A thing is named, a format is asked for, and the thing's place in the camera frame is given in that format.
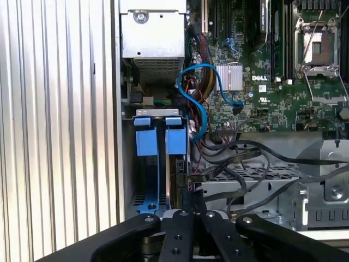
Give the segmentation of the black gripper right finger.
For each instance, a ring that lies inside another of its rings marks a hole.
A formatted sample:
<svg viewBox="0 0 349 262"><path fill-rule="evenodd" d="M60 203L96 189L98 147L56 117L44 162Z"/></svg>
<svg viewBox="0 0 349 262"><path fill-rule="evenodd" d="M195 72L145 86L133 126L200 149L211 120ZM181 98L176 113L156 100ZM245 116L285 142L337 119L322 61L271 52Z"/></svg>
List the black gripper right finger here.
<svg viewBox="0 0 349 262"><path fill-rule="evenodd" d="M216 251L221 261L348 261L347 252L255 214L232 223L207 210L201 190L195 192L195 210L208 236L205 251Z"/></svg>

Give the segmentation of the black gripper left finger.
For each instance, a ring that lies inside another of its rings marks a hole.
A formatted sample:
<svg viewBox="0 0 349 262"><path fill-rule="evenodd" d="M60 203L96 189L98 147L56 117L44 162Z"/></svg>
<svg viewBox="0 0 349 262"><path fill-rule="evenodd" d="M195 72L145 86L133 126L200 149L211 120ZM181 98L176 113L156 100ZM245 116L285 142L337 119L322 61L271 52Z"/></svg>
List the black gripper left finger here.
<svg viewBox="0 0 349 262"><path fill-rule="evenodd" d="M91 261L192 261L194 196L171 218L142 214L103 231Z"/></svg>

